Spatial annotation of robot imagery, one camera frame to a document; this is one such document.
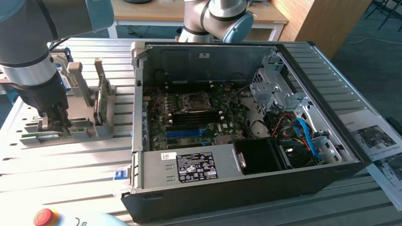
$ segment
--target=power supply label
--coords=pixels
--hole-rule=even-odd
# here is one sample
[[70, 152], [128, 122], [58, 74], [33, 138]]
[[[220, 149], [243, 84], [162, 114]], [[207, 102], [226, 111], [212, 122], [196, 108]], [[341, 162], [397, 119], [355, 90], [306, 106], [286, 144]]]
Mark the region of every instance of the power supply label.
[[176, 162], [182, 183], [218, 178], [212, 152], [178, 155]]

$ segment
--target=slotted aluminum table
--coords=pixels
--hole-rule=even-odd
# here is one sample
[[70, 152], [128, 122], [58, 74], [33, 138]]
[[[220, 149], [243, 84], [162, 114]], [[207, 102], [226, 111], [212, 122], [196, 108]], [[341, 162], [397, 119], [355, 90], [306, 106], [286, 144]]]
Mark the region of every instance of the slotted aluminum table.
[[[19, 99], [0, 130], [0, 203], [25, 200], [51, 208], [106, 212], [136, 225], [119, 198], [112, 196], [116, 168], [131, 163], [134, 70], [130, 45], [135, 40], [71, 39], [66, 45], [84, 65], [90, 86], [98, 85], [94, 67], [103, 58], [106, 76], [116, 86], [115, 136], [110, 140], [19, 149], [16, 131], [32, 109]], [[373, 107], [354, 90], [317, 47], [283, 42], [338, 114]], [[200, 214], [150, 225], [397, 225], [402, 224], [387, 196], [363, 170], [315, 195]]]

